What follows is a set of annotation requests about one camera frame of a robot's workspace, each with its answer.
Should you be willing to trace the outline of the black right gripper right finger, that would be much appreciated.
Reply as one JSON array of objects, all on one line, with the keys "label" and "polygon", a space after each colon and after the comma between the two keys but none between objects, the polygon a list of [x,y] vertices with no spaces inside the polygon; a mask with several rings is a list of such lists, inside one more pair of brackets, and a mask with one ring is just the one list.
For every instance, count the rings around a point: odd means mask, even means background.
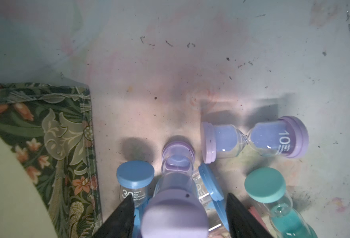
[{"label": "black right gripper right finger", "polygon": [[226,214],[232,238],[273,237],[232,193],[227,194]]}]

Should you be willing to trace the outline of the teal hourglass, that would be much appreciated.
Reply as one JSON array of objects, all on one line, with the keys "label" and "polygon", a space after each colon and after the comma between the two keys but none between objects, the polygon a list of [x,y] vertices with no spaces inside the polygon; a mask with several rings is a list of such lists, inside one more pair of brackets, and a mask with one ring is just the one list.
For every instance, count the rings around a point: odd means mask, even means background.
[{"label": "teal hourglass", "polygon": [[244,187],[263,212],[278,238],[316,238],[317,234],[301,214],[293,208],[293,201],[283,175],[273,168],[259,168],[245,179]]}]

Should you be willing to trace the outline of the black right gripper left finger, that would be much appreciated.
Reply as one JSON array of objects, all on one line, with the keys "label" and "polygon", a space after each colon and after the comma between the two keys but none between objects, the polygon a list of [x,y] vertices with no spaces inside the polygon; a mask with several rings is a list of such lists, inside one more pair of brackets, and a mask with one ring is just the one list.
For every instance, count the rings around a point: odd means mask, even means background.
[{"label": "black right gripper left finger", "polygon": [[93,235],[93,238],[132,238],[135,206],[128,195]]}]

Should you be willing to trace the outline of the cream canvas tote bag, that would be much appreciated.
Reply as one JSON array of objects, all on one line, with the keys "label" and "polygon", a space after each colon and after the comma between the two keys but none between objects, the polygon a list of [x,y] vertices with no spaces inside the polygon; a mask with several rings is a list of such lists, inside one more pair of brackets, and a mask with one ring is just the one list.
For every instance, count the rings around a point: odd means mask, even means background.
[{"label": "cream canvas tote bag", "polygon": [[0,84],[0,238],[90,238],[101,225],[89,89]]}]

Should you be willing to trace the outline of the purple hourglass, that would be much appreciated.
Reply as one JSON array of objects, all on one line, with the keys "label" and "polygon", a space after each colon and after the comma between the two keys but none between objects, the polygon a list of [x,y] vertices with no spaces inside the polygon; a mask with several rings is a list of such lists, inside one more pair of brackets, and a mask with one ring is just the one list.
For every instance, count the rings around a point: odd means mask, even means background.
[{"label": "purple hourglass", "polygon": [[162,176],[141,220],[143,238],[206,238],[209,222],[192,175],[195,153],[184,141],[162,152]]},{"label": "purple hourglass", "polygon": [[294,116],[257,123],[247,134],[233,125],[201,123],[202,157],[206,164],[234,158],[247,145],[265,157],[300,158],[308,150],[309,134],[304,123]]}]

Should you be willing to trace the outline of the pink hourglass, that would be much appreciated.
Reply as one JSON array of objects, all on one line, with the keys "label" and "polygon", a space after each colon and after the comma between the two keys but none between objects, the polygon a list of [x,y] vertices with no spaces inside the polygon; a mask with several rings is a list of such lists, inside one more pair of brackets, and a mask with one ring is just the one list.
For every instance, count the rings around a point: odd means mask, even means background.
[{"label": "pink hourglass", "polygon": [[269,231],[266,224],[264,223],[260,213],[257,211],[257,209],[254,206],[251,206],[248,211],[251,213],[251,215],[264,227],[266,231]]}]

